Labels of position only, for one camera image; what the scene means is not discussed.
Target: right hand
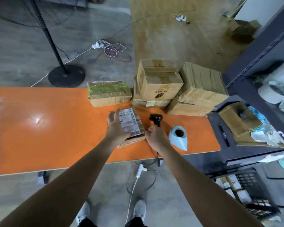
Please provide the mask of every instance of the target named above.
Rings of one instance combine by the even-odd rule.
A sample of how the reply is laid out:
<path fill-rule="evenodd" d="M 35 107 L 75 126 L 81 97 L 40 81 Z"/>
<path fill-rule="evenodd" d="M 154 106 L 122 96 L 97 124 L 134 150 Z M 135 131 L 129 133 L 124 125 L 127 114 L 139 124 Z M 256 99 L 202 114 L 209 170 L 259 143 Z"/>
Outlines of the right hand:
<path fill-rule="evenodd" d="M 148 131 L 145 131 L 145 136 L 151 148 L 161 155 L 162 151 L 171 147 L 167 135 L 157 125 L 150 126 Z"/>

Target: tan floor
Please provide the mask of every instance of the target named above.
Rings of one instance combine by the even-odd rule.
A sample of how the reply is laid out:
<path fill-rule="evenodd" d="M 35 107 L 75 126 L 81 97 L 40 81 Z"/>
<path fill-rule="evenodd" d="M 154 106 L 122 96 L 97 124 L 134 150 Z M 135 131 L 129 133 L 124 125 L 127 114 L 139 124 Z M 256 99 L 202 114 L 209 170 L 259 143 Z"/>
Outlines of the tan floor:
<path fill-rule="evenodd" d="M 225 35 L 238 0 L 130 0 L 136 65 L 140 59 L 184 61 L 224 72 L 246 45 Z M 186 25 L 172 16 L 183 13 Z"/>
<path fill-rule="evenodd" d="M 99 227 L 124 226 L 130 199 L 126 182 L 129 180 L 131 190 L 137 167 L 132 162 L 123 162 L 106 164 L 102 169 L 89 195 L 89 200 L 93 203 L 90 218 Z M 152 169 L 157 169 L 156 182 L 142 196 L 147 204 L 145 225 L 201 227 L 170 170 L 166 166 L 158 168 L 155 165 Z M 52 171 L 50 180 L 63 171 Z M 143 193 L 153 180 L 151 172 L 141 174 L 134 195 Z M 41 187 L 37 184 L 37 173 L 0 176 L 0 220 Z M 135 202 L 136 199 L 133 199 L 131 213 Z"/>

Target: shoe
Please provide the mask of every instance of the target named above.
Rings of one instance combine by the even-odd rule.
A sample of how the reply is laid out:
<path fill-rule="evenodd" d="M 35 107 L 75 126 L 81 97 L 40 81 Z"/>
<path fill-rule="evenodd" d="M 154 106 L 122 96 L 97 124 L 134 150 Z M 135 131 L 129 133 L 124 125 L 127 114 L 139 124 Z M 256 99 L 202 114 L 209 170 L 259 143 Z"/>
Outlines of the shoe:
<path fill-rule="evenodd" d="M 89 213 L 90 213 L 89 203 L 88 201 L 85 201 L 76 217 L 77 226 L 79 226 L 80 222 L 83 221 L 85 218 L 89 217 Z"/>
<path fill-rule="evenodd" d="M 144 221 L 146 214 L 146 203 L 142 199 L 139 199 L 133 209 L 133 218 L 140 217 Z"/>

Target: fan pole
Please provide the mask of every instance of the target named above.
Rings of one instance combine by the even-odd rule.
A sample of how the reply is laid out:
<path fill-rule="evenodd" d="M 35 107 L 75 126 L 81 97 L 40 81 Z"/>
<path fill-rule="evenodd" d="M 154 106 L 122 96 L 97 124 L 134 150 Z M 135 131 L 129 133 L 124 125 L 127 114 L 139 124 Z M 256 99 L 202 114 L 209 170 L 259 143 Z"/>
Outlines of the fan pole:
<path fill-rule="evenodd" d="M 30 0 L 34 12 L 38 18 L 39 25 L 45 33 L 47 40 L 55 53 L 55 56 L 59 62 L 58 67 L 54 68 L 48 75 L 48 80 L 51 84 L 57 87 L 78 87 L 85 79 L 85 70 L 73 64 L 64 65 L 61 57 L 58 53 L 58 50 L 55 46 L 55 43 L 49 33 L 49 30 L 45 24 L 45 21 L 42 17 L 42 14 L 38 8 L 38 5 L 35 0 Z"/>

